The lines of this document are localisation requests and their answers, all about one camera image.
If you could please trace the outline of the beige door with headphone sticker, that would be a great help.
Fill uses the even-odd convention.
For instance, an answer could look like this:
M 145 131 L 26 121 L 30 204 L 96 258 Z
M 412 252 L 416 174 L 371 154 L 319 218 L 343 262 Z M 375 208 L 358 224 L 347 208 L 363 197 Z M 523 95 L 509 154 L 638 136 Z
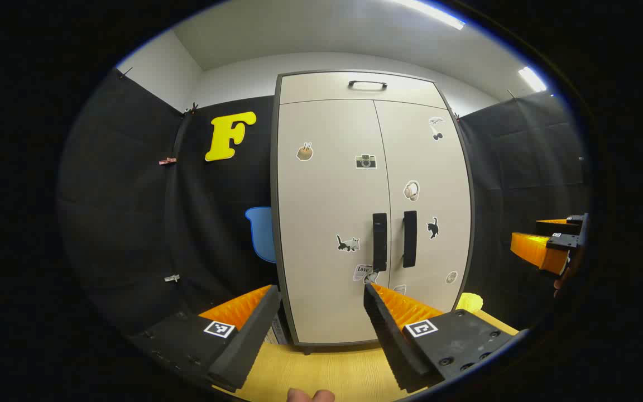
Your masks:
M 443 312 L 456 307 L 471 247 L 471 191 L 449 112 L 377 101 L 390 183 L 391 289 Z M 404 211 L 418 212 L 416 265 L 402 267 Z

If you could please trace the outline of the blue plastic chair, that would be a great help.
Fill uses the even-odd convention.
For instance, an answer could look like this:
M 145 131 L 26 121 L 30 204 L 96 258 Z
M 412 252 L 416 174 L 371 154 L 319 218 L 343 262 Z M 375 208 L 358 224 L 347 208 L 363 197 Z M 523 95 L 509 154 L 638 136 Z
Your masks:
M 275 238 L 270 207 L 247 209 L 244 213 L 250 224 L 253 251 L 261 260 L 276 263 Z

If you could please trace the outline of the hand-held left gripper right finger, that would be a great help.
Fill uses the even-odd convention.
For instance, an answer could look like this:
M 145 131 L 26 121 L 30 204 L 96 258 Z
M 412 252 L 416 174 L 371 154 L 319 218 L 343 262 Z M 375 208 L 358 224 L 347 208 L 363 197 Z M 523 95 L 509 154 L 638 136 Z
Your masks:
M 409 394 L 452 387 L 523 339 L 467 310 L 439 313 L 375 283 L 364 286 L 364 308 L 398 386 Z

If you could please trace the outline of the black door handle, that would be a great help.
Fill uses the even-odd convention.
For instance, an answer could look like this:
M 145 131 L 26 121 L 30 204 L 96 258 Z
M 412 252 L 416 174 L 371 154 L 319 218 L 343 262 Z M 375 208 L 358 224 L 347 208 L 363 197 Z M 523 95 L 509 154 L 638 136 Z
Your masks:
M 372 215 L 372 249 L 373 249 L 373 272 L 386 270 L 388 257 L 388 219 L 386 213 L 375 213 Z
M 418 212 L 415 210 L 404 211 L 403 217 L 403 254 L 402 267 L 413 267 L 416 265 L 418 254 Z

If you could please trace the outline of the long ceiling light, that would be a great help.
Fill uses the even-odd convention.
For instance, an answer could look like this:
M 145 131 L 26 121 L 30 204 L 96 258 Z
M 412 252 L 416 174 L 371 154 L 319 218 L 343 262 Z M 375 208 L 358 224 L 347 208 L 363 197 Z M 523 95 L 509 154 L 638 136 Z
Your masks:
M 455 30 L 462 30 L 466 23 L 456 16 L 450 15 L 446 11 L 443 11 L 441 8 L 433 6 L 431 3 L 422 2 L 422 0 L 390 0 L 390 2 L 398 3 L 399 5 L 411 8 L 414 11 L 421 13 L 422 15 L 429 16 L 434 20 L 441 21 L 444 25 L 451 26 Z

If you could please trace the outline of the beige cabinet drawer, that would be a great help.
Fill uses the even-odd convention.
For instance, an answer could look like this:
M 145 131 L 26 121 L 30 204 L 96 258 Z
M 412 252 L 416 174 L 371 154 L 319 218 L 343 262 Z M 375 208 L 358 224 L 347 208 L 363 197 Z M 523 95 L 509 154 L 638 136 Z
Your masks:
M 349 90 L 347 86 L 352 80 L 386 82 L 388 87 L 381 92 Z M 371 99 L 447 108 L 434 83 L 411 77 L 357 71 L 314 72 L 282 77 L 279 94 L 281 104 L 334 99 Z

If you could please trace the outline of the beige door with camera sticker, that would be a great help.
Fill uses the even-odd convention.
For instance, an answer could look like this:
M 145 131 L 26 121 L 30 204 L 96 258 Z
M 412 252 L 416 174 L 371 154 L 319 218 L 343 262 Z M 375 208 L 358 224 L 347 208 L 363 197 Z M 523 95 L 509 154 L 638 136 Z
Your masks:
M 364 310 L 373 214 L 390 214 L 372 100 L 282 104 L 276 133 L 276 201 L 285 307 L 300 345 L 377 339 Z

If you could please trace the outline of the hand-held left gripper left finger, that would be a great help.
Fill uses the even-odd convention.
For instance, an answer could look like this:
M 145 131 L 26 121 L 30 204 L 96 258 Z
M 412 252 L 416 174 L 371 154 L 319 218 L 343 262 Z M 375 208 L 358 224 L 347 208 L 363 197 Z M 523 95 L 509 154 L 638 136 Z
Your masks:
M 280 303 L 278 286 L 266 285 L 197 314 L 183 304 L 127 338 L 172 374 L 233 393 L 247 381 Z

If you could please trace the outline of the beige double-door shoe cabinet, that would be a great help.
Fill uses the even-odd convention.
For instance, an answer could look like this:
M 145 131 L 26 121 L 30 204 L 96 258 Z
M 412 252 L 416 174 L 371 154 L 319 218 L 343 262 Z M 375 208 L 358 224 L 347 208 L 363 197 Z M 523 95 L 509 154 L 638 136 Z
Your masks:
M 464 289 L 464 286 L 465 286 L 465 283 L 466 283 L 467 270 L 469 270 L 470 263 L 471 263 L 472 246 L 473 246 L 473 242 L 474 242 L 474 195 L 473 195 L 473 190 L 472 190 L 472 179 L 471 179 L 472 175 L 471 175 L 471 170 L 470 170 L 470 167 L 469 167 L 468 157 L 467 157 L 467 153 L 466 153 L 465 142 L 464 142 L 464 139 L 463 139 L 462 135 L 460 135 L 460 133 L 459 133 L 457 120 L 454 117 L 454 114 L 452 112 L 450 104 L 449 104 L 447 98 L 442 93 L 441 89 L 439 88 L 439 85 L 436 82 L 434 82 L 434 81 L 432 81 L 430 79 L 424 79 L 424 78 L 421 78 L 421 77 L 416 77 L 416 76 L 411 76 L 411 75 L 398 74 L 398 73 L 393 73 L 393 72 L 365 71 L 365 70 L 312 70 L 312 71 L 298 71 L 298 72 L 280 74 L 276 79 L 275 101 L 273 102 L 273 113 L 272 113 L 271 170 L 270 170 L 270 173 L 271 173 L 271 219 L 272 219 L 272 224 L 273 224 L 273 237 L 275 238 L 276 267 L 277 267 L 277 270 L 278 270 L 278 273 L 279 273 L 279 283 L 280 283 L 281 291 L 282 291 L 282 294 L 283 294 L 284 313 L 286 314 L 287 325 L 288 325 L 289 331 L 291 333 L 290 343 L 293 344 L 294 346 L 300 348 L 306 355 L 309 355 L 309 354 L 313 353 L 314 351 L 316 351 L 318 349 L 347 348 L 349 346 L 368 345 L 370 343 L 375 343 L 377 341 L 377 339 L 376 339 L 375 341 L 368 342 L 368 343 L 360 343 L 360 344 L 354 344 L 354 345 L 328 345 L 328 346 L 325 346 L 325 345 L 315 346 L 315 345 L 300 345 L 300 344 L 297 344 L 297 343 L 295 343 L 295 341 L 293 339 L 293 330 L 294 329 L 293 329 L 293 326 L 291 325 L 291 321 L 290 321 L 289 317 L 287 316 L 286 307 L 285 307 L 285 305 L 286 305 L 286 303 L 285 303 L 285 300 L 286 300 L 286 288 L 285 288 L 285 282 L 284 282 L 284 268 L 282 267 L 282 264 L 280 262 L 278 262 L 278 259 L 281 256 L 281 247 L 280 247 L 280 242 L 279 242 L 279 227 L 278 227 L 278 214 L 277 214 L 277 195 L 276 195 L 276 190 L 277 190 L 277 171 L 276 171 L 277 125 L 278 125 L 278 117 L 279 117 L 279 107 L 282 105 L 280 103 L 280 100 L 279 100 L 281 81 L 282 81 L 282 77 L 287 76 L 287 75 L 307 74 L 307 73 L 314 73 L 314 72 L 333 72 L 333 71 L 357 71 L 357 72 L 371 72 L 371 73 L 379 73 L 379 74 L 398 75 L 398 76 L 405 76 L 405 77 L 411 77 L 411 78 L 415 78 L 415 79 L 426 80 L 426 81 L 429 81 L 429 82 L 432 82 L 432 83 L 435 84 L 438 92 L 441 94 L 441 96 L 442 96 L 442 98 L 443 98 L 443 100 L 444 100 L 444 102 L 445 102 L 445 104 L 447 106 L 446 110 L 449 112 L 449 114 L 451 115 L 451 117 L 453 119 L 454 127 L 457 130 L 457 134 L 458 134 L 459 139 L 461 141 L 462 150 L 463 150 L 465 158 L 466 158 L 467 173 L 468 173 L 468 178 L 469 178 L 469 188 L 470 188 L 470 191 L 471 191 L 471 208 L 472 208 L 471 247 L 469 249 L 468 265 L 467 265 L 467 269 L 466 269 L 465 276 L 464 276 L 462 292 L 463 292 L 463 289 Z M 383 156 L 385 157 L 385 146 L 384 145 L 383 145 Z M 390 193 L 390 183 L 388 184 L 388 193 Z M 391 252 L 390 252 L 390 243 L 391 243 L 391 239 L 390 239 L 390 215 L 387 216 L 387 219 L 388 219 L 388 224 L 387 224 L 387 227 L 388 227 L 388 254 L 387 255 L 388 255 L 388 257 L 387 257 L 386 270 L 383 271 L 383 272 L 373 272 L 373 266 L 372 266 L 372 269 L 370 269 L 368 272 L 360 273 L 359 278 L 362 278 L 364 280 L 364 285 L 365 285 L 365 283 L 375 283 L 375 284 L 378 284 L 378 285 L 382 285 L 383 287 L 386 287 L 388 289 L 391 289 L 390 287 L 388 287 L 388 285 L 390 284 L 390 269 L 388 269 L 388 266 L 390 265 L 390 256 L 391 256 Z M 394 289 L 391 289 L 391 290 L 393 290 L 395 292 L 398 292 L 398 293 L 400 293 L 402 295 L 405 295 L 401 291 L 397 291 L 397 290 L 394 290 Z

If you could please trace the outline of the yellow lumpy object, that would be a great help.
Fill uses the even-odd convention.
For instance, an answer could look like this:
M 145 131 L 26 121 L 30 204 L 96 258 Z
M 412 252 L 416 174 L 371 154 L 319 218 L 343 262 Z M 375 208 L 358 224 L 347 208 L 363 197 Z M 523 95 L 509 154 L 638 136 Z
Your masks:
M 476 313 L 482 310 L 484 300 L 480 295 L 474 293 L 462 293 L 456 308 L 466 310 L 470 313 Z

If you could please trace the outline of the small ceiling light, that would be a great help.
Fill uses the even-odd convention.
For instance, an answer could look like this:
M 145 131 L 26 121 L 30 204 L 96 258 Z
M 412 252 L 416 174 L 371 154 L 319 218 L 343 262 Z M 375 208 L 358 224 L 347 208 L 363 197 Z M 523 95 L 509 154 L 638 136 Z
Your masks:
M 533 71 L 529 66 L 526 66 L 518 71 L 518 74 L 520 75 L 521 79 L 528 84 L 528 86 L 532 89 L 532 91 L 538 93 L 538 92 L 544 92 L 547 90 L 546 84 L 543 82 L 540 76 Z

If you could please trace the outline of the black backdrop cloth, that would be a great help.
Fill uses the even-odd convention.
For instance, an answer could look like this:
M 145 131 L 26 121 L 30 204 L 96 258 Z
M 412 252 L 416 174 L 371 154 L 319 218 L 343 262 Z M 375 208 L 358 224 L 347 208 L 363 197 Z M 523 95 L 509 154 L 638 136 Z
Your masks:
M 182 113 L 117 69 L 84 105 L 62 153 L 59 222 L 84 292 L 125 335 L 278 283 L 244 216 L 271 204 L 272 109 L 263 96 Z
M 567 105 L 546 92 L 464 115 L 459 127 L 474 193 L 465 290 L 483 298 L 484 312 L 523 330 L 553 305 L 554 278 L 511 252 L 511 234 L 589 210 L 581 137 Z

